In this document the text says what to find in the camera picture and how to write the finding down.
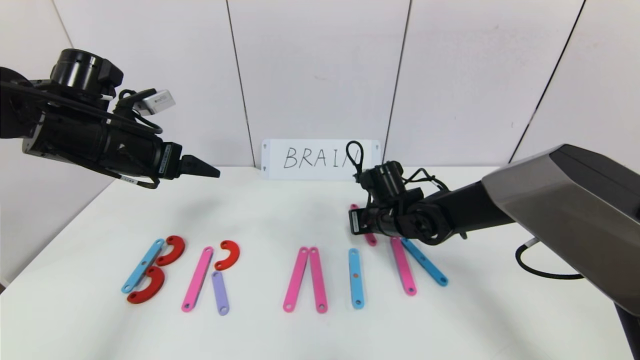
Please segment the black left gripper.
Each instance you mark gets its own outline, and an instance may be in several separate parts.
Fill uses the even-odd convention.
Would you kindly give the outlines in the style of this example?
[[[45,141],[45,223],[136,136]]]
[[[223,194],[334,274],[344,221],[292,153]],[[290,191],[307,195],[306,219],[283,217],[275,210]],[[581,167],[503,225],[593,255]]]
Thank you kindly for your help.
[[[182,175],[219,178],[221,171],[194,155],[183,155],[182,146],[164,142],[158,129],[128,121],[103,121],[105,141],[102,173],[129,183],[173,180]]]

